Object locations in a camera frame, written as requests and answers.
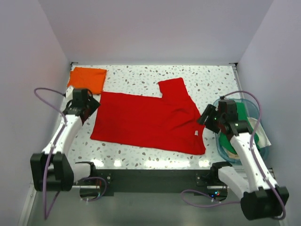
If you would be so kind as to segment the red t shirt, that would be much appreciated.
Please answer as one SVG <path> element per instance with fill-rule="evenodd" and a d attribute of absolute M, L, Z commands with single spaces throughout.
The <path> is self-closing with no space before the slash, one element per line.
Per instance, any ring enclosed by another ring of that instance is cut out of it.
<path fill-rule="evenodd" d="M 161 97 L 103 92 L 91 139 L 203 155 L 204 126 L 183 78 L 158 83 Z"/>

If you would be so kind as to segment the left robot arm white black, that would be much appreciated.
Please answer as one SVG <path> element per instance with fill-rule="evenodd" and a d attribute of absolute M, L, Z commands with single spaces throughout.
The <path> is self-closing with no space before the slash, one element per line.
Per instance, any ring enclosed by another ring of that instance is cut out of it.
<path fill-rule="evenodd" d="M 82 180 L 87 185 L 97 181 L 97 172 L 91 162 L 79 162 L 71 166 L 67 153 L 85 121 L 94 114 L 100 103 L 89 89 L 69 87 L 63 96 L 67 100 L 60 110 L 45 99 L 40 100 L 61 115 L 61 122 L 41 153 L 34 153 L 30 159 L 33 184 L 36 191 L 70 191 L 74 182 Z"/>

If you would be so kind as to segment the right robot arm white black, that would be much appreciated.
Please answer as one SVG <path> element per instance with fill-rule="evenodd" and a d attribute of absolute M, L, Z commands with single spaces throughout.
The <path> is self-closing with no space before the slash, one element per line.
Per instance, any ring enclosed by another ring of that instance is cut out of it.
<path fill-rule="evenodd" d="M 225 135 L 244 167 L 246 179 L 230 163 L 219 162 L 211 167 L 210 181 L 226 184 L 240 199 L 240 207 L 248 220 L 285 217 L 289 192 L 271 176 L 254 141 L 253 129 L 247 120 L 240 120 L 237 103 L 220 99 L 218 106 L 208 104 L 198 119 L 200 125 L 216 134 Z"/>

